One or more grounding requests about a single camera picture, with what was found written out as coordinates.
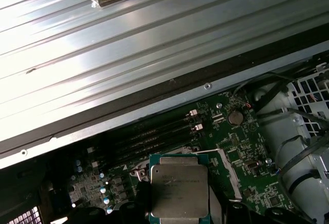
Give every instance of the ribbed metal panel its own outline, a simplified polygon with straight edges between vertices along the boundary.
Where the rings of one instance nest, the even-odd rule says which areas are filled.
[[[329,21],[329,0],[0,0],[0,141]]]

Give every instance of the metal panel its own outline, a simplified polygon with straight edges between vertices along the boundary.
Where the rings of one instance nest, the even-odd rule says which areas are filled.
[[[225,91],[228,88],[232,87],[232,85],[244,82],[250,78],[264,74],[268,71],[275,71],[288,65],[309,60],[313,55],[325,51],[326,49],[328,49],[328,47],[329,41],[326,41],[321,44],[303,49],[301,51],[280,57],[274,61],[251,67],[239,73],[232,74],[225,78],[216,80],[211,83],[211,88],[205,88],[204,86],[200,86],[198,88],[191,89],[189,91],[180,93],[178,95],[131,111],[129,113],[114,118],[109,118],[106,121],[97,123],[95,125],[93,125],[91,122],[91,124],[89,124],[87,128],[81,128],[78,130],[68,130],[63,133],[58,133],[55,136],[46,137],[41,141],[35,142],[34,144],[28,144],[27,146],[24,144],[24,147],[20,147],[18,149],[10,151],[9,153],[0,154],[0,169],[67,146],[74,142],[89,138],[107,130],[120,127],[122,125],[127,124],[128,122],[139,120],[144,117],[148,117],[163,112],[165,110],[169,110],[173,107],[177,107],[179,105],[186,104],[209,95],[213,95],[215,93],[218,93],[219,91]]]
[[[329,0],[124,0],[103,9],[0,0],[0,8],[0,141],[329,21]]]

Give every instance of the electrolytic capacitor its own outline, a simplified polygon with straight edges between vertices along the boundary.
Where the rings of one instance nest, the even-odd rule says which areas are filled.
[[[106,192],[106,188],[105,187],[101,187],[101,193],[105,193]]]
[[[113,208],[112,208],[112,207],[108,207],[107,210],[106,210],[106,212],[107,212],[108,214],[112,213],[112,211],[113,211]]]
[[[109,199],[107,197],[104,198],[104,203],[109,204]]]
[[[80,204],[82,204],[83,200],[82,199],[79,199],[75,202],[72,203],[72,208],[75,208],[77,206],[79,206]]]
[[[265,163],[266,164],[271,164],[272,163],[272,159],[271,158],[266,158],[265,159]]]

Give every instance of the black cable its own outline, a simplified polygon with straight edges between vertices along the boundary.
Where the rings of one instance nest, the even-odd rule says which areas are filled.
[[[289,200],[292,202],[296,210],[302,213],[304,218],[308,220],[311,223],[314,223],[312,218],[310,218],[300,207],[299,205],[292,199],[287,187],[285,186],[283,182],[283,176],[295,165],[297,165],[299,162],[301,162],[305,157],[309,156],[310,154],[314,153],[316,150],[318,150],[320,147],[325,146],[329,142],[329,132],[326,132],[322,138],[320,138],[317,142],[310,145],[306,149],[304,149],[301,153],[294,156],[291,160],[289,160],[284,167],[281,169],[280,174],[278,175],[278,182],[279,186],[281,187],[283,193],[289,198]]]
[[[282,78],[282,79],[286,79],[286,80],[289,80],[289,81],[296,81],[296,79],[294,79],[294,78],[291,78],[291,77],[288,77],[288,76],[285,76],[285,75],[281,75],[281,74],[278,74],[278,73],[275,73],[275,72],[271,72],[271,71],[269,71],[269,72],[266,72],[266,73],[261,74],[261,75],[259,75],[259,76],[256,76],[256,77],[254,77],[254,78],[251,78],[251,79],[247,80],[246,82],[242,83],[241,85],[239,85],[239,86],[234,90],[234,92],[233,92],[233,96],[235,96],[236,93],[237,93],[241,88],[243,88],[244,86],[246,86],[246,85],[249,84],[250,82],[252,82],[252,81],[254,81],[255,79],[258,79],[258,78],[260,78],[260,77],[263,77],[263,76],[265,76],[265,75],[276,76],[276,77],[279,77],[279,78]]]
[[[283,113],[295,113],[295,114],[299,114],[313,122],[317,122],[323,129],[329,129],[329,123],[323,119],[320,119],[318,117],[315,117],[314,115],[311,115],[311,114],[308,114],[308,113],[305,113],[303,111],[299,111],[297,109],[294,109],[294,108],[282,108],[282,109],[277,109],[277,110],[274,110],[274,111],[271,111],[271,112],[268,112],[268,113],[265,113],[265,114],[260,114],[258,115],[257,117],[259,119],[264,119],[264,118],[268,118],[268,117],[271,117],[271,116],[274,116],[274,115],[279,115],[279,114],[283,114]]]
[[[279,168],[279,165],[278,165],[278,159],[279,159],[279,154],[280,154],[280,151],[282,150],[282,148],[283,148],[286,144],[288,144],[288,143],[290,143],[290,142],[294,142],[294,141],[296,141],[297,139],[301,139],[302,142],[305,143],[305,142],[304,142],[304,138],[303,138],[303,136],[301,136],[301,135],[297,135],[297,136],[294,136],[294,137],[292,137],[292,138],[289,138],[289,139],[283,141],[283,142],[279,145],[279,147],[277,148],[276,155],[275,155],[275,160],[274,160],[274,162],[275,162],[277,168]]]
[[[265,95],[261,96],[260,99],[254,103],[253,105],[254,111],[257,113],[263,107],[265,107],[290,82],[291,82],[290,80],[278,81]]]
[[[297,178],[289,187],[289,194],[292,194],[294,192],[294,190],[296,189],[296,187],[301,183],[304,182],[306,179],[310,179],[310,178],[314,178],[314,179],[319,179],[320,178],[320,174],[319,171],[316,169],[310,170],[309,173],[304,174],[302,176],[300,176],[299,178]]]

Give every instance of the vent grille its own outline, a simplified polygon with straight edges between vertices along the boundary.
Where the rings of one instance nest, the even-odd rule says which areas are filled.
[[[291,83],[292,98],[298,110],[313,114],[322,119],[329,118],[329,70],[323,70]],[[303,118],[311,137],[317,136],[320,126],[316,122]]]
[[[18,216],[7,224],[43,224],[38,207],[34,207],[26,213]]]

